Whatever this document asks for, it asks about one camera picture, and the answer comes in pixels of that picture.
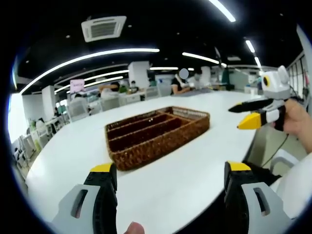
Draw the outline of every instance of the wicker basket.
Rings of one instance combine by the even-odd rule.
[[[146,165],[209,129],[206,112],[167,107],[105,126],[110,158],[121,171]]]

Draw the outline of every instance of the black ceiling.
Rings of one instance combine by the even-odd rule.
[[[70,59],[120,48],[158,48],[160,53],[119,54],[80,61],[47,75],[40,80],[41,86],[55,84],[59,77],[79,71],[136,60],[149,60],[153,66],[211,66],[214,64],[184,57],[182,52],[215,59],[215,47],[226,64],[255,65],[246,39],[252,41],[265,66],[287,66],[302,51],[296,21],[285,1],[219,1],[236,22],[231,23],[208,0],[71,0],[46,5],[24,38],[18,54],[18,75],[34,79]],[[127,20],[119,38],[86,43],[81,22],[89,16],[126,16]],[[238,56],[241,61],[227,61],[228,56]],[[28,92],[40,88],[34,86]]]

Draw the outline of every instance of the white pillar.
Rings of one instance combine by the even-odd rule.
[[[201,67],[201,80],[203,83],[207,84],[207,85],[211,85],[211,70],[210,67],[204,66]]]
[[[45,120],[48,121],[53,118],[56,107],[54,86],[49,85],[42,90],[42,100]]]
[[[304,55],[307,60],[308,65],[308,71],[309,71],[309,83],[310,83],[310,103],[309,103],[309,114],[312,117],[312,45],[309,42],[309,39],[307,38],[306,34],[303,32],[303,30],[300,28],[300,26],[297,26],[297,34],[300,38],[301,45],[303,47]]]
[[[149,81],[147,71],[150,69],[149,61],[132,62],[128,66],[129,69],[129,81],[135,81],[137,87],[147,88],[149,87]]]

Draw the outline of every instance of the office desk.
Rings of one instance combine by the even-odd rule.
[[[28,173],[31,204],[47,221],[60,200],[83,184],[91,168],[110,162],[104,126],[166,106],[211,114],[210,129],[174,152],[130,172],[117,172],[117,232],[132,221],[147,234],[174,233],[200,215],[223,189],[224,162],[242,161],[255,130],[239,130],[246,113],[228,109],[251,95],[219,91],[192,97],[160,97],[115,108],[64,126],[43,148]]]
[[[49,121],[46,121],[44,124],[45,124],[45,126],[47,126],[47,125],[53,125],[55,131],[57,132],[58,129],[57,129],[56,125],[55,125],[55,123],[56,123],[57,121],[59,121],[59,117],[53,118],[53,119],[51,119],[51,120],[49,120]]]

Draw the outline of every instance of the finger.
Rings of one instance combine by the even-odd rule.
[[[125,234],[144,234],[144,228],[141,224],[132,222]]]
[[[286,113],[290,113],[296,106],[298,105],[298,103],[292,99],[288,99],[285,102],[285,107],[286,107]]]

